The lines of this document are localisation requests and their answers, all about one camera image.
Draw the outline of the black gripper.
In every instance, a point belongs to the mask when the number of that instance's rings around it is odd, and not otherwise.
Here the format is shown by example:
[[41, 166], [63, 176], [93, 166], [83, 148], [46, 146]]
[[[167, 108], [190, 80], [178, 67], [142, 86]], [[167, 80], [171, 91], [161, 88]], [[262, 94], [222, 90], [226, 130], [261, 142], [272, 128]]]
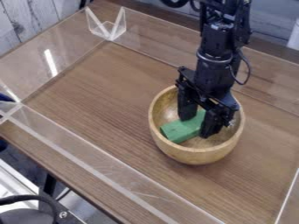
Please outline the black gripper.
[[237, 82], [233, 66], [202, 67], [192, 70], [186, 66], [178, 69], [178, 114], [184, 121], [193, 119], [198, 107], [206, 110], [201, 125], [201, 137], [209, 138], [229, 127], [240, 104], [233, 96], [232, 88]]

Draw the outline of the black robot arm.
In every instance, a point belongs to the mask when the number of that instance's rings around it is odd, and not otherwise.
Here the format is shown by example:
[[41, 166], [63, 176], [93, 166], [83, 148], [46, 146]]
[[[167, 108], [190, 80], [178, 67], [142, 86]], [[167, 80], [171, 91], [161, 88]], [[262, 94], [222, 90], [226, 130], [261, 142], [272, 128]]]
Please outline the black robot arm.
[[178, 69], [178, 115], [184, 121], [205, 109], [200, 136], [209, 138], [229, 127], [240, 111], [232, 93], [234, 85], [246, 85], [238, 79], [240, 66], [249, 65], [242, 48], [252, 36], [252, 0], [161, 0], [171, 8], [190, 5], [201, 15], [201, 47], [197, 68]]

